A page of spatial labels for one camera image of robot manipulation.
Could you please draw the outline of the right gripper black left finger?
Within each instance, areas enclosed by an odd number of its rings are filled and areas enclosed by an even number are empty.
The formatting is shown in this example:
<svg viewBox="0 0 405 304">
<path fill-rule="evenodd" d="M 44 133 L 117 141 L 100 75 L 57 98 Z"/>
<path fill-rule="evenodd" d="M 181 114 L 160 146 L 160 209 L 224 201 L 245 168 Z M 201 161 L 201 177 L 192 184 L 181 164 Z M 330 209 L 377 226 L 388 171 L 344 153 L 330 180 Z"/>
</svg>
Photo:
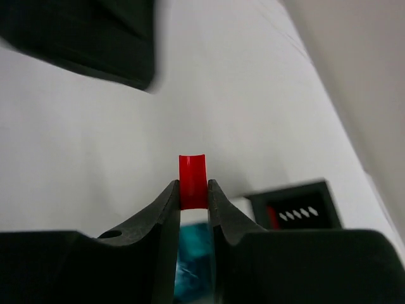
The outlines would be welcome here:
<svg viewBox="0 0 405 304">
<path fill-rule="evenodd" d="M 2 303 L 171 303 L 180 228 L 179 183 L 89 237 L 77 231 L 1 234 Z"/>
</svg>

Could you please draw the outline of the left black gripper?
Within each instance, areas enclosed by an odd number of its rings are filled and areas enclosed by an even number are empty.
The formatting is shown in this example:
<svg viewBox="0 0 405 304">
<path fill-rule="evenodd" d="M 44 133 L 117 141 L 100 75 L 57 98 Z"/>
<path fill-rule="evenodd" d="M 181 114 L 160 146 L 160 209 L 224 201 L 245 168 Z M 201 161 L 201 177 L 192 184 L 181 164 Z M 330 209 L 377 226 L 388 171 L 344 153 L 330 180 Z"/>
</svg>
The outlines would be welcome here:
<svg viewBox="0 0 405 304">
<path fill-rule="evenodd" d="M 146 91 L 156 75 L 155 1 L 1 1 L 1 39 L 80 75 Z"/>
</svg>

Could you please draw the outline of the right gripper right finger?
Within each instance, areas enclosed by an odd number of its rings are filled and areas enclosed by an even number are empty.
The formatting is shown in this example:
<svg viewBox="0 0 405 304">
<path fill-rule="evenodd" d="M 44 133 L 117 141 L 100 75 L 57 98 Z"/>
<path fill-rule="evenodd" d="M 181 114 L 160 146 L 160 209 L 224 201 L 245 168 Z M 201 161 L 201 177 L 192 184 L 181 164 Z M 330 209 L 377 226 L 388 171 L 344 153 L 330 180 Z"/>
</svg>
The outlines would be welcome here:
<svg viewBox="0 0 405 304">
<path fill-rule="evenodd" d="M 208 182 L 215 303 L 403 303 L 404 267 L 390 241 L 364 229 L 268 230 Z"/>
</svg>

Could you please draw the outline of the teal long lego brick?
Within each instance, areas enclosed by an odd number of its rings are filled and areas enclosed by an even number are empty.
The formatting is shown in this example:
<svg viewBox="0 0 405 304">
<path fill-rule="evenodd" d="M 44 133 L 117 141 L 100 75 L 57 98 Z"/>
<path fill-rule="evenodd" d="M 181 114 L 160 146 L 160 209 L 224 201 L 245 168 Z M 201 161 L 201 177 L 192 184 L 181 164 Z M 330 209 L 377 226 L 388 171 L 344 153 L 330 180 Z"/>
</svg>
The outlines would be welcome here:
<svg viewBox="0 0 405 304">
<path fill-rule="evenodd" d="M 180 227 L 174 303 L 213 303 L 213 246 L 206 222 Z"/>
</svg>

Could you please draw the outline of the small red lego piece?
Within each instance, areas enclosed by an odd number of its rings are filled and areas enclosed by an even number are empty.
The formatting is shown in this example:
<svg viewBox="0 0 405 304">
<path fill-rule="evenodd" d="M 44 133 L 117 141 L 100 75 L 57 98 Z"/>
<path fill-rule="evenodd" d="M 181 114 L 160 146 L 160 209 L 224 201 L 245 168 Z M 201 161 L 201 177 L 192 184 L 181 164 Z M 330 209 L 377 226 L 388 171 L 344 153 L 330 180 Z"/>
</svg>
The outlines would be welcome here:
<svg viewBox="0 0 405 304">
<path fill-rule="evenodd" d="M 208 180 L 205 155 L 178 157 L 180 209 L 208 208 Z"/>
</svg>

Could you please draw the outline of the red rectangular lego brick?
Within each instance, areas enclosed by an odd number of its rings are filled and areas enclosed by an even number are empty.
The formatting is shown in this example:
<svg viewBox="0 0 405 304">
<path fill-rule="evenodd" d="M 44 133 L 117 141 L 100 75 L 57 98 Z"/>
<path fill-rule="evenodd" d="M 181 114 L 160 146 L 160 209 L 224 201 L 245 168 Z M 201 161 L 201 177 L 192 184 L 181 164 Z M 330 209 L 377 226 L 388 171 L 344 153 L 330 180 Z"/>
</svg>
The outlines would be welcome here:
<svg viewBox="0 0 405 304">
<path fill-rule="evenodd" d="M 278 217 L 277 217 L 277 212 L 272 206 L 267 206 L 266 211 L 269 217 L 270 225 L 273 230 L 279 230 L 279 222 L 278 222 Z"/>
</svg>

